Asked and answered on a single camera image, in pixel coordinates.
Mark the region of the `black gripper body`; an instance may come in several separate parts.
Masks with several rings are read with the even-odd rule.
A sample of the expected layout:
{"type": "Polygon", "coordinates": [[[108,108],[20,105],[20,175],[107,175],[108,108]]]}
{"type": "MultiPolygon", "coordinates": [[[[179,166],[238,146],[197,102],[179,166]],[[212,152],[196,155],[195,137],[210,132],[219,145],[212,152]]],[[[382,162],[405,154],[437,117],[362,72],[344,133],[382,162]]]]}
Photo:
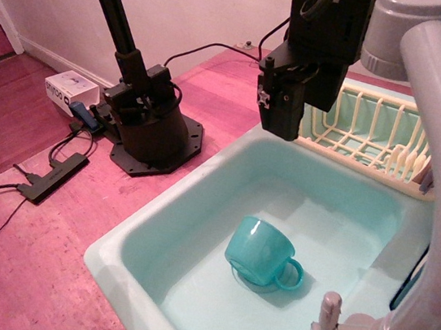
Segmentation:
{"type": "Polygon", "coordinates": [[[310,68],[307,84],[322,63],[351,66],[360,50],[377,0],[292,0],[289,47],[310,68]]]}

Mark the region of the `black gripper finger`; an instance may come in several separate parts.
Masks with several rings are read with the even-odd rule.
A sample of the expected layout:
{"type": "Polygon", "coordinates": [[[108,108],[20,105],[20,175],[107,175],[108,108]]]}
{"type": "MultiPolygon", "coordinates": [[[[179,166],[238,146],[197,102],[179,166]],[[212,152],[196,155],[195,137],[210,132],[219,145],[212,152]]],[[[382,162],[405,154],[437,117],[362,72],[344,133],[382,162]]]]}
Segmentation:
{"type": "Polygon", "coordinates": [[[305,82],[310,68],[283,42],[260,61],[257,104],[262,128],[293,141],[303,117],[305,82]]]}
{"type": "Polygon", "coordinates": [[[330,111],[337,100],[347,72],[346,64],[320,64],[316,75],[305,86],[304,101],[321,111],[330,111]]]}

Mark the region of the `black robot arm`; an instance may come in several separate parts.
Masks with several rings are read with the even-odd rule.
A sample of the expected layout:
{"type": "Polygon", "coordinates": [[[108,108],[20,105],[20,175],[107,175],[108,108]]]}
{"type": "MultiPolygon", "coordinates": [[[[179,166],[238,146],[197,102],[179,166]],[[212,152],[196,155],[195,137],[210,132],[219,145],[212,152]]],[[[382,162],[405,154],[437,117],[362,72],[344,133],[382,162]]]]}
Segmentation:
{"type": "MultiPolygon", "coordinates": [[[[179,89],[146,71],[121,0],[99,0],[116,46],[122,79],[106,94],[122,124],[176,110],[179,89]]],[[[292,0],[284,42],[259,55],[257,104],[262,128],[285,141],[298,137],[305,105],[329,111],[349,66],[359,60],[376,0],[292,0]]]]}

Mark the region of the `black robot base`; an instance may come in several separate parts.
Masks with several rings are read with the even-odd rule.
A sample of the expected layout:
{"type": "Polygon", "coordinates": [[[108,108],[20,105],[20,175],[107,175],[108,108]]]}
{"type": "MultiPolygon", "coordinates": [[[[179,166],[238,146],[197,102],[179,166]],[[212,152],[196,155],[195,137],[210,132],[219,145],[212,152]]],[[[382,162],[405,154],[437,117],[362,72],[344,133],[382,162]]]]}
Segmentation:
{"type": "Polygon", "coordinates": [[[168,68],[146,68],[139,50],[115,57],[120,83],[90,107],[113,143],[111,161],[135,177],[176,171],[200,153],[202,124],[182,114],[183,94],[168,68]]]}

